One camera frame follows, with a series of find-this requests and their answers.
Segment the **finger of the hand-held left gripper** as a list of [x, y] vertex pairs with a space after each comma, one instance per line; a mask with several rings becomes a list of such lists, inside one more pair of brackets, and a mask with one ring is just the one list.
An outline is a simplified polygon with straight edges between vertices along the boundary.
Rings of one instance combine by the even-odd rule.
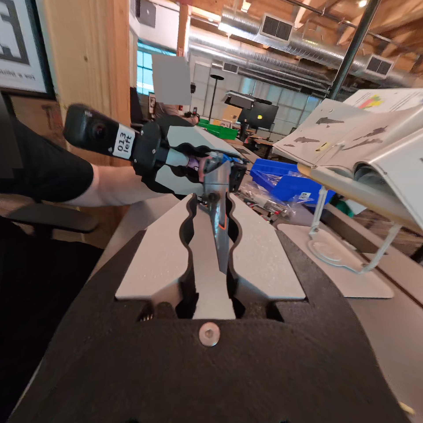
[[164, 165], [156, 173], [155, 182], [169, 189], [175, 195], [196, 194], [202, 196], [204, 186], [200, 182], [192, 182], [187, 176], [177, 176], [173, 167]]
[[228, 157], [241, 158], [232, 145], [197, 126], [170, 126], [167, 141], [171, 149], [188, 156], [205, 157], [222, 153]]

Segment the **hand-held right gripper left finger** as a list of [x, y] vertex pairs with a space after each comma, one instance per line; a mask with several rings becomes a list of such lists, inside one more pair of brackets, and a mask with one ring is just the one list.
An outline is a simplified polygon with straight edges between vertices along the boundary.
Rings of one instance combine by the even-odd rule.
[[193, 217], [191, 194], [146, 229], [140, 245], [115, 293], [117, 300], [181, 302], [180, 278], [188, 270], [189, 248], [181, 230]]

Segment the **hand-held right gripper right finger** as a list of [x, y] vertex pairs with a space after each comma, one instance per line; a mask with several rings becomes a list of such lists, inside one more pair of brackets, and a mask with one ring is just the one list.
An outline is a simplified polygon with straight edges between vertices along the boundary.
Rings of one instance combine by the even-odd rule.
[[275, 228], [235, 194], [227, 197], [229, 298], [256, 302], [304, 300], [306, 295]]

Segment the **orange-striped grey lego panel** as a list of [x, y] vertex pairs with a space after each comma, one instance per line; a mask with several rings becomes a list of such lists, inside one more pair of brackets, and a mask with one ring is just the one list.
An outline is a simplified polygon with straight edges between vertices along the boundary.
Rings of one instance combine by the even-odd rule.
[[203, 172], [204, 193], [201, 198], [210, 217], [220, 272], [226, 274], [229, 258], [228, 217], [226, 198], [229, 193], [230, 162], [221, 158], [206, 159]]

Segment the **blue black lego sub-assembly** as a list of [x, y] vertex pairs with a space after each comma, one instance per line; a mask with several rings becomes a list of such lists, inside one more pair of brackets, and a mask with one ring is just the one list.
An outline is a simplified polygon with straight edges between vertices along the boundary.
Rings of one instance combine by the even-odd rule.
[[208, 172], [211, 172], [226, 162], [230, 164], [229, 192], [234, 193], [239, 189], [247, 171], [247, 165], [250, 164], [250, 160], [246, 159], [244, 156], [234, 156], [223, 152], [211, 152], [209, 156], [199, 161], [199, 179], [204, 181], [204, 177]]

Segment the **person's left forearm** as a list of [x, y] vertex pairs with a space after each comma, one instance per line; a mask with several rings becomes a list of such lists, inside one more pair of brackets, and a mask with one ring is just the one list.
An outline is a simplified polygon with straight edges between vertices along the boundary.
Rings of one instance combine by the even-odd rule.
[[82, 207], [126, 206], [165, 195], [149, 189], [132, 167], [91, 166], [93, 181], [89, 188], [65, 204]]

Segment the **clear bags of lego parts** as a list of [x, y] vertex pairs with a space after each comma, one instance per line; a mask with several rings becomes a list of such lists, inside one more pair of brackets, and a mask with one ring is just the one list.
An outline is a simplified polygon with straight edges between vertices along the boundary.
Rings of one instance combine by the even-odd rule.
[[255, 182], [243, 183], [236, 196], [267, 222], [273, 223], [277, 219], [289, 221], [300, 210], [299, 203], [293, 200], [281, 201]]

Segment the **open lego instruction booklet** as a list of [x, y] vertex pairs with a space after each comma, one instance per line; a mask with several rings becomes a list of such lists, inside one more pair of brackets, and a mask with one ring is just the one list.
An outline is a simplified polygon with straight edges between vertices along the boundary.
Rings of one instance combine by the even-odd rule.
[[273, 152], [387, 193], [396, 188], [422, 215], [422, 113], [372, 113], [326, 98]]

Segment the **black overhead desk light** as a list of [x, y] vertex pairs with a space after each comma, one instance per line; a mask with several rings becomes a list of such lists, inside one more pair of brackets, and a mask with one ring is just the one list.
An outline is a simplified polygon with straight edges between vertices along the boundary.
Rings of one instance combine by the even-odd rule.
[[272, 105], [272, 102], [268, 100], [256, 98], [249, 94], [235, 92], [232, 90], [227, 91], [224, 94], [224, 97], [222, 98], [222, 102], [231, 106], [235, 106], [237, 108], [241, 108], [241, 109], [251, 109], [253, 105], [256, 103]]

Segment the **black monitor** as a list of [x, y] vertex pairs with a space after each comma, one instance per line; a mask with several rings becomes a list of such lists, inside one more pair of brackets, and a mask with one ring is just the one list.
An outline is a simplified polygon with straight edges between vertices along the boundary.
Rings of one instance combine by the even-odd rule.
[[237, 122], [256, 130], [271, 130], [278, 109], [277, 105], [254, 101], [250, 109], [244, 108], [241, 111]]

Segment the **blue plastic storage bin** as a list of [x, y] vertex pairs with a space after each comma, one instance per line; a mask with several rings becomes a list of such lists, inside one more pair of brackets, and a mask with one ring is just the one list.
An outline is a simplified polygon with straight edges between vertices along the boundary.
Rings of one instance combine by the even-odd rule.
[[289, 176], [288, 173], [297, 170], [295, 164], [258, 158], [250, 170], [250, 176], [268, 192], [294, 190], [299, 187], [300, 178]]
[[307, 206], [315, 207], [320, 189], [321, 185], [311, 179], [285, 174], [272, 188], [270, 194], [280, 201], [290, 202], [297, 199]]

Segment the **white book stand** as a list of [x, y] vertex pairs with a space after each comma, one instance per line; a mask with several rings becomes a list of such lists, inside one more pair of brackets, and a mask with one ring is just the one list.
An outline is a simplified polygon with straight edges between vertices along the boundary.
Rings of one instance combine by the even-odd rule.
[[[390, 299], [393, 290], [377, 273], [386, 274], [406, 293], [422, 303], [422, 267], [410, 258], [400, 258], [391, 244], [402, 227], [422, 230], [422, 215], [396, 188], [392, 193], [380, 186], [363, 183], [322, 167], [297, 165], [299, 172], [322, 188], [310, 227], [280, 224], [278, 229], [293, 241], [331, 279], [346, 298]], [[319, 227], [328, 189], [351, 199], [392, 222], [384, 241], [371, 261], [363, 263], [338, 236]]]

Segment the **wooden pillar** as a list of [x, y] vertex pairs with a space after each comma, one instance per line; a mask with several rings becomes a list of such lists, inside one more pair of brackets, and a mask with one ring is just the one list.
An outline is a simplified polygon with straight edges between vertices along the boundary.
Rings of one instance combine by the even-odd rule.
[[37, 1], [63, 121], [82, 103], [130, 125], [127, 0]]

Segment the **person's dark trousers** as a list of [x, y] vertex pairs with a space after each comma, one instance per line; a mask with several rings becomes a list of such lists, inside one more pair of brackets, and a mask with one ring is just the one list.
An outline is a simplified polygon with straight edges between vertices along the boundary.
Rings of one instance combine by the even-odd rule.
[[0, 222], [0, 421], [6, 422], [103, 253]]

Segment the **framed marker sign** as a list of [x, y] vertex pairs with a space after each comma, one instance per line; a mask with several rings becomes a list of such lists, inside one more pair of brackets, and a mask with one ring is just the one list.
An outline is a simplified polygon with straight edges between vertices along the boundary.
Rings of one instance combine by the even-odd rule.
[[56, 99], [37, 1], [0, 2], [1, 92]]

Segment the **black metal pole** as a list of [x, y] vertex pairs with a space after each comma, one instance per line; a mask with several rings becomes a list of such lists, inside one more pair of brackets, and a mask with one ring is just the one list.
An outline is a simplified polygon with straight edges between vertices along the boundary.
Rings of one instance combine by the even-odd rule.
[[368, 30], [371, 26], [371, 23], [374, 19], [374, 16], [379, 8], [381, 1], [380, 0], [369, 0], [367, 2], [366, 8], [363, 12], [363, 15], [359, 21], [359, 24], [355, 30], [353, 38], [349, 44], [346, 54], [341, 62], [341, 65], [336, 73], [335, 79], [332, 83], [330, 91], [328, 93], [328, 98], [335, 100], [343, 82], [345, 81], [354, 59], [357, 55], [358, 50], [360, 49], [363, 39], [368, 33]]

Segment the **white printed sign board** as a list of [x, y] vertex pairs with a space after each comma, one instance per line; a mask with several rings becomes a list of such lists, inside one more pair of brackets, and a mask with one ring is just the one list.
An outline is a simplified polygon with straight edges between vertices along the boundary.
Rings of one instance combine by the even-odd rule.
[[422, 88], [361, 89], [344, 101], [372, 113], [401, 111], [423, 104]]

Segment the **black wall speaker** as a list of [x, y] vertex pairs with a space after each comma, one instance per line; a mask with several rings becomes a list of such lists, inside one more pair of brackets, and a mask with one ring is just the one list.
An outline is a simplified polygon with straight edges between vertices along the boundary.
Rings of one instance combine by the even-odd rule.
[[134, 13], [138, 22], [142, 25], [156, 27], [156, 5], [147, 0], [134, 1]]

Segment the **silver ventilation duct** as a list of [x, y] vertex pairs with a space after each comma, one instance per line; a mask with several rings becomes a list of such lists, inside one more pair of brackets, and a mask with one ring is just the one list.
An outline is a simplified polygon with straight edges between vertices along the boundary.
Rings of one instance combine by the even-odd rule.
[[[263, 18], [247, 17], [245, 13], [235, 13], [231, 8], [224, 7], [218, 29], [225, 33], [266, 45], [270, 48], [326, 66], [339, 69], [345, 58], [346, 50], [337, 45], [326, 45], [305, 38], [303, 33], [294, 29], [292, 23], [265, 13]], [[291, 62], [283, 62], [275, 54], [252, 45], [241, 45], [227, 37], [219, 36], [209, 31], [193, 28], [190, 30], [189, 45], [203, 46], [221, 52], [226, 56], [237, 56], [245, 61], [259, 61], [272, 66], [287, 67]], [[349, 74], [381, 84], [385, 87], [422, 87], [422, 76], [408, 73], [395, 67], [395, 62], [374, 53], [357, 53], [351, 65]]]

